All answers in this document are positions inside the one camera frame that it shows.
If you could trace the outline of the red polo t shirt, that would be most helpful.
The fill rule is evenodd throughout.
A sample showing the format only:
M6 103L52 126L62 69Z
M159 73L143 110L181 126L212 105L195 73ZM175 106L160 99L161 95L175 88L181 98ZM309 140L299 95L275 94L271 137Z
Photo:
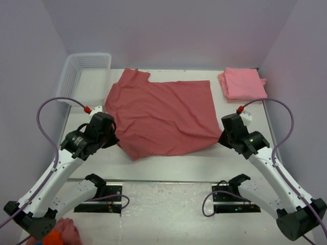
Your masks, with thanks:
M132 159L179 156L216 144L219 128L210 82L150 82L150 73L124 69L105 102L119 146Z

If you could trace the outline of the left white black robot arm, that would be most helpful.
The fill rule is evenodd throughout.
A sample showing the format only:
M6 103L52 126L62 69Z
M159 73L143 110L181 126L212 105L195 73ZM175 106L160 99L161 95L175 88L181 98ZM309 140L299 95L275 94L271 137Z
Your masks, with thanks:
M28 193L18 201L9 201L4 211L36 240L45 238L69 210L105 192L106 181L89 174L64 197L56 197L71 174L89 156L118 143L115 130L116 124L111 115L95 113L84 131L77 129L66 135L58 158L54 159Z

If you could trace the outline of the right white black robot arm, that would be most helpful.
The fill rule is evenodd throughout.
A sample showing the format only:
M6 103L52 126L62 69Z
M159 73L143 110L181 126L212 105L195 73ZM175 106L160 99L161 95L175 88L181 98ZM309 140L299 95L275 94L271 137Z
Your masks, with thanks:
M326 203L323 199L314 199L291 177L272 156L272 148L260 132L248 132L251 120L252 116L247 112L224 116L219 143L248 160L263 175L274 194L267 195L245 174L234 177L231 182L241 197L269 213L281 233L295 241L320 224Z

